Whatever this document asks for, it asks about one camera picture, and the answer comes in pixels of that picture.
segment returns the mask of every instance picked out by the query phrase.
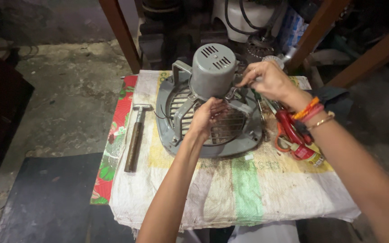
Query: orange thread bracelet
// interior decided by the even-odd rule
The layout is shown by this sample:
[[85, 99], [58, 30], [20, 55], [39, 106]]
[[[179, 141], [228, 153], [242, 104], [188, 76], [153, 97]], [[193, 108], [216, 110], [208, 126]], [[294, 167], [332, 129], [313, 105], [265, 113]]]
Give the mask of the orange thread bracelet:
[[318, 103], [319, 103], [319, 98], [318, 97], [313, 98], [312, 101], [304, 108], [304, 110], [293, 115], [292, 119], [300, 120], [300, 119], [304, 118], [313, 110], [314, 106]]

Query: glue bottle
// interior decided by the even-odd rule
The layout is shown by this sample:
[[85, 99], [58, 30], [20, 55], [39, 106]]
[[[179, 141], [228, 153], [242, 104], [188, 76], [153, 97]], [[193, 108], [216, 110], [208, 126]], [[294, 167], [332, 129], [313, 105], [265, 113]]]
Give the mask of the glue bottle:
[[313, 165], [313, 167], [319, 167], [325, 160], [325, 157], [320, 153], [311, 150], [310, 148], [299, 145], [296, 143], [291, 143], [288, 140], [278, 137], [284, 143], [290, 146], [290, 149], [295, 152], [295, 155], [300, 157], [301, 159], [309, 162], [309, 164]]

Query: fan grille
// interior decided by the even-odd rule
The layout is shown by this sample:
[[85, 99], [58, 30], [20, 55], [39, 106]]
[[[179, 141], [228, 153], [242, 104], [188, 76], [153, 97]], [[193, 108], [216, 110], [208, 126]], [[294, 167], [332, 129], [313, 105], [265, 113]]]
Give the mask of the fan grille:
[[[168, 122], [172, 125], [172, 127], [174, 126], [173, 116], [175, 115], [175, 112], [188, 99], [188, 95], [190, 93], [191, 91], [188, 85], [182, 85], [181, 87], [176, 89], [176, 92], [172, 92], [169, 95], [170, 98], [168, 99], [166, 105], [166, 116], [168, 117]], [[236, 96], [238, 95], [239, 97], [241, 97], [240, 101], [246, 103], [243, 96], [240, 93], [236, 94]], [[188, 113], [182, 118], [183, 137], [190, 128], [190, 124], [192, 123], [193, 119], [193, 114], [194, 108], [192, 107], [188, 111]], [[245, 122], [246, 116], [244, 115], [244, 113], [233, 108], [230, 109], [228, 114], [211, 128], [210, 138], [204, 143], [204, 145], [216, 146], [233, 140], [236, 136], [239, 136], [242, 133], [242, 129], [244, 127]]]

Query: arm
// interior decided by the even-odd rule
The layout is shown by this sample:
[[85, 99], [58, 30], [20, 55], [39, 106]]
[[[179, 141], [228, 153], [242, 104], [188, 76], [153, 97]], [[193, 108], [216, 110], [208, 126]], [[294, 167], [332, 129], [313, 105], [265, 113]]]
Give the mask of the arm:
[[[251, 83], [257, 76], [262, 76], [263, 81]], [[249, 65], [240, 85], [247, 83], [264, 96], [284, 102], [297, 112], [312, 99], [310, 94], [296, 88], [273, 62]], [[305, 124], [310, 127], [326, 117], [326, 112], [320, 112]], [[368, 217], [378, 239], [389, 242], [389, 176], [336, 121], [312, 129], [311, 134], [355, 203]]]
[[211, 126], [227, 113], [227, 105], [211, 98], [198, 108], [172, 165], [143, 219], [136, 242], [175, 242], [188, 188]]

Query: hammer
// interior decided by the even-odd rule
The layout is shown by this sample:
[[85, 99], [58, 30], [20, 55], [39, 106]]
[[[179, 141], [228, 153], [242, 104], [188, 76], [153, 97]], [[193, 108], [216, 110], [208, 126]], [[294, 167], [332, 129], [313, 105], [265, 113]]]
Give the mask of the hammer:
[[152, 110], [151, 105], [133, 104], [133, 110], [138, 111], [136, 123], [133, 126], [133, 133], [131, 135], [130, 147], [128, 147], [127, 161], [125, 162], [125, 172], [134, 172], [134, 165], [138, 160], [140, 143], [142, 141], [143, 122], [145, 121], [145, 111]]

